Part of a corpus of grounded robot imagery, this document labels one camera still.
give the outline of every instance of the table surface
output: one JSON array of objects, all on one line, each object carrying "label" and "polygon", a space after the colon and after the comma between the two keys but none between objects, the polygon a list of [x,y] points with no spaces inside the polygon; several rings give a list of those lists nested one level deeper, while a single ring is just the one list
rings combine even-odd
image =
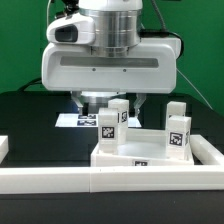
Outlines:
[{"label": "table surface", "polygon": [[[134,101],[132,94],[127,98]],[[143,128],[164,129],[170,101],[186,102],[191,134],[224,153],[224,118],[188,95],[148,95],[139,115]],[[60,113],[77,112],[68,93],[8,92],[0,105],[0,135],[9,136],[1,168],[90,165],[97,128],[55,127]],[[4,224],[223,223],[224,191],[0,195],[0,208]]]}]

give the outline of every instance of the metal cylinder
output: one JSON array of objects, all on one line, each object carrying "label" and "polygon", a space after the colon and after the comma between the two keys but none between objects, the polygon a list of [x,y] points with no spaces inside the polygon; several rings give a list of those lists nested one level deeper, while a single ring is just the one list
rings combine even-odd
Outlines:
[{"label": "metal cylinder", "polygon": [[80,9],[80,14],[93,18],[96,40],[92,53],[99,57],[124,57],[128,47],[140,42],[141,10],[106,12]]}]

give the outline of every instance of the qr code sticker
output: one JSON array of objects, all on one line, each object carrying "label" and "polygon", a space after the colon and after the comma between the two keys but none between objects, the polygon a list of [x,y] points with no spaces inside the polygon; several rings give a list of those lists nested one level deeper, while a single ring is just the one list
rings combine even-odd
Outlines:
[{"label": "qr code sticker", "polygon": [[128,112],[125,111],[122,113],[122,118],[121,118],[121,122],[124,123],[128,120]]},{"label": "qr code sticker", "polygon": [[170,132],[170,145],[182,146],[183,134]]},{"label": "qr code sticker", "polygon": [[87,120],[87,119],[94,120],[94,119],[96,119],[96,115],[95,114],[89,114],[88,116],[79,115],[78,119],[80,119],[80,120]]},{"label": "qr code sticker", "polygon": [[102,127],[102,138],[115,138],[115,129],[113,127]]},{"label": "qr code sticker", "polygon": [[96,126],[96,121],[80,120],[77,126]]},{"label": "qr code sticker", "polygon": [[134,166],[148,166],[147,161],[134,161]]}]

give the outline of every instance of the white tray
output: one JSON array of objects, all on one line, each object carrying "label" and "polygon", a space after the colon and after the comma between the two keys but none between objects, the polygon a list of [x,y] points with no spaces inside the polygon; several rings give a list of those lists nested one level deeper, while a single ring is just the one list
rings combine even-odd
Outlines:
[{"label": "white tray", "polygon": [[91,154],[92,167],[194,165],[190,146],[186,160],[166,157],[166,132],[128,129],[127,142],[119,145],[117,154],[103,153],[99,144]]}]

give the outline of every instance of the green background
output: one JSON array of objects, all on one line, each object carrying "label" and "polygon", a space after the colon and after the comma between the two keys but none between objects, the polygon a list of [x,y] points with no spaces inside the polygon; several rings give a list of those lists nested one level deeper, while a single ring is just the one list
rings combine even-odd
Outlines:
[{"label": "green background", "polygon": [[[0,92],[17,90],[40,77],[41,58],[47,45],[48,0],[0,1]],[[143,24],[160,28],[150,0],[144,0]],[[224,1],[157,0],[170,31],[185,41],[178,68],[195,84],[214,110],[224,115]],[[60,0],[51,7],[51,18],[62,9]],[[203,101],[181,77],[175,92]]]}]

